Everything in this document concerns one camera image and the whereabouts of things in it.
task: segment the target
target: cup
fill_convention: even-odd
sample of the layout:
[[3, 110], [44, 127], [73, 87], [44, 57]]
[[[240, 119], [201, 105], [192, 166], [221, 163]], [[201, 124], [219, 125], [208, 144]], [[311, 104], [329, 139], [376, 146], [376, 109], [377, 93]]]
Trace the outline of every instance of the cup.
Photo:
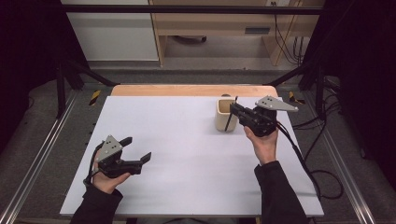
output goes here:
[[[227, 125], [228, 118], [230, 117], [230, 104], [234, 102], [235, 99], [231, 97], [223, 97], [217, 100], [215, 124], [218, 131], [225, 132], [225, 126]], [[230, 133], [235, 129], [237, 121], [238, 117], [232, 115], [230, 123], [228, 124], [227, 133]]]

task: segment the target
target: white tabletop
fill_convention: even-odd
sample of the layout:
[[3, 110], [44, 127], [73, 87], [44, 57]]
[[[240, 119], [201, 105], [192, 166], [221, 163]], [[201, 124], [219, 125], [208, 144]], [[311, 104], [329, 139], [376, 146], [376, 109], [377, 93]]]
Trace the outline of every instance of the white tabletop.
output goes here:
[[[253, 169], [258, 164], [242, 125], [232, 133], [215, 128], [216, 101], [204, 96], [109, 96], [66, 196], [62, 215], [73, 215], [82, 202], [94, 148], [109, 134], [132, 136], [125, 161], [152, 152], [141, 175], [118, 186], [124, 198], [116, 214], [126, 217], [257, 217], [261, 191]], [[259, 97], [239, 97], [253, 108]], [[277, 119], [297, 144], [286, 112]], [[279, 133], [277, 159], [311, 216], [323, 216], [312, 182], [289, 140]]]

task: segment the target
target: jacket sleeve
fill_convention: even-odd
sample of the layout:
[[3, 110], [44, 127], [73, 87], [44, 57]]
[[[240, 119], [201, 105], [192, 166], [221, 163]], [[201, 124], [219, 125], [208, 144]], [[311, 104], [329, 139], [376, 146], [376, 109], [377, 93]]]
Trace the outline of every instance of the jacket sleeve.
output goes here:
[[72, 217], [71, 224], [111, 224], [122, 194], [116, 189], [112, 194], [106, 194], [96, 187], [90, 186], [83, 198], [81, 206]]
[[308, 223], [279, 161], [258, 165], [254, 173], [262, 189], [262, 223]]

